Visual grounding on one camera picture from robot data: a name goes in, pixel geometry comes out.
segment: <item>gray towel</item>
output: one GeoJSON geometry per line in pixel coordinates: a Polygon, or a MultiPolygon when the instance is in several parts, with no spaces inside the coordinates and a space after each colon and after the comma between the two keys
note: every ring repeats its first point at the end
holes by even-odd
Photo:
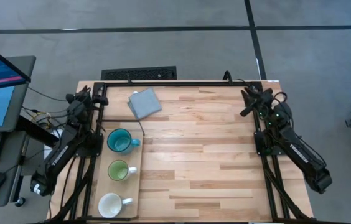
{"type": "Polygon", "coordinates": [[[148,88],[139,93],[134,93],[129,97],[128,106],[136,119],[143,119],[162,109],[152,88],[148,88]]]}

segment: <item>cup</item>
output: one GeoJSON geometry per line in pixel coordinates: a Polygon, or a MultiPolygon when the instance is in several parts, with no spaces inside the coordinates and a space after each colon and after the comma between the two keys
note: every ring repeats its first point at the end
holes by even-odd
{"type": "Polygon", "coordinates": [[[98,203],[98,211],[102,217],[113,218],[120,213],[123,205],[130,205],[132,203],[132,198],[122,200],[119,195],[108,193],[100,199],[100,202],[98,203]]]}
{"type": "Polygon", "coordinates": [[[114,181],[124,181],[137,173],[137,167],[129,167],[125,161],[113,161],[108,167],[108,175],[114,181]]]}
{"type": "Polygon", "coordinates": [[[130,132],[127,130],[116,129],[109,134],[107,144],[113,152],[126,155],[139,146],[141,142],[138,139],[132,139],[130,132]]]}

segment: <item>concrete floor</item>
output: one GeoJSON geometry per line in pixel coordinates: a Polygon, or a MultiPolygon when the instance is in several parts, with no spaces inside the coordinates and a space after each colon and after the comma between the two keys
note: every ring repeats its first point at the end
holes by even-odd
{"type": "MultiPolygon", "coordinates": [[[[349,0],[251,0],[257,26],[351,25],[349,0]]],[[[0,29],[149,26],[247,26],[242,0],[0,0],[0,29]]],[[[320,220],[351,222],[351,30],[258,31],[268,79],[289,96],[296,131],[328,163],[334,183],[309,190],[320,220]]],[[[37,57],[31,86],[51,96],[97,80],[107,68],[176,65],[179,79],[258,79],[249,31],[99,34],[0,34],[0,53],[37,57]]],[[[24,105],[56,111],[65,103],[28,92],[24,105]]],[[[0,208],[0,221],[30,223],[47,213],[48,198],[29,192],[21,208],[0,208]]]]}

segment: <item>black desk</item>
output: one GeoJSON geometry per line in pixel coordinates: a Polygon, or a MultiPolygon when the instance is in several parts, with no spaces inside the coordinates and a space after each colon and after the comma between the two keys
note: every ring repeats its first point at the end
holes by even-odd
{"type": "MultiPolygon", "coordinates": [[[[35,62],[34,56],[9,57],[7,59],[26,75],[32,75],[35,62]]],[[[27,84],[23,85],[21,88],[25,91],[17,91],[17,94],[19,95],[17,97],[19,97],[23,103],[27,84]]],[[[16,113],[19,117],[22,103],[8,113],[16,113]]],[[[27,138],[27,133],[25,131],[13,131],[5,133],[3,140],[4,145],[0,155],[0,172],[4,172],[8,168],[19,164],[21,155],[24,155],[26,152],[29,138],[27,138]]],[[[22,182],[21,169],[22,167],[19,165],[7,172],[7,179],[0,188],[0,207],[7,205],[10,201],[14,202],[17,200],[19,189],[21,187],[20,182],[22,182]]]]}

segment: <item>butcher block table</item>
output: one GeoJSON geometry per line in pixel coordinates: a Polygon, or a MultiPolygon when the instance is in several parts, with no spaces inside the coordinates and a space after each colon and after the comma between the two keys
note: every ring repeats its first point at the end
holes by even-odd
{"type": "MultiPolygon", "coordinates": [[[[264,89],[272,88],[274,94],[281,91],[279,82],[262,81],[262,84],[264,89]]],[[[77,91],[85,85],[92,89],[94,81],[79,82],[77,91]]],[[[127,105],[129,96],[134,91],[146,88],[150,87],[109,87],[109,105],[104,109],[103,119],[135,119],[127,105]]],[[[137,201],[137,216],[130,217],[135,218],[133,222],[271,221],[263,167],[253,139],[253,115],[244,118],[239,115],[245,107],[241,95],[243,87],[152,88],[162,110],[141,120],[145,136],[138,198],[134,198],[137,201]]],[[[103,127],[107,130],[124,128],[141,131],[138,123],[103,123],[103,127]]],[[[103,150],[108,150],[106,139],[103,150]]],[[[88,209],[88,214],[94,217],[100,217],[96,189],[100,183],[101,159],[102,156],[96,160],[88,209]]],[[[279,156],[278,159],[286,192],[311,217],[312,210],[302,172],[287,156],[279,156]]],[[[74,190],[78,162],[76,159],[70,170],[65,202],[74,190]]],[[[68,166],[58,177],[50,204],[52,216],[60,208],[68,166]]],[[[275,189],[274,195],[278,216],[281,217],[281,203],[275,189]]],[[[78,200],[77,217],[82,214],[83,199],[84,191],[78,200]]]]}

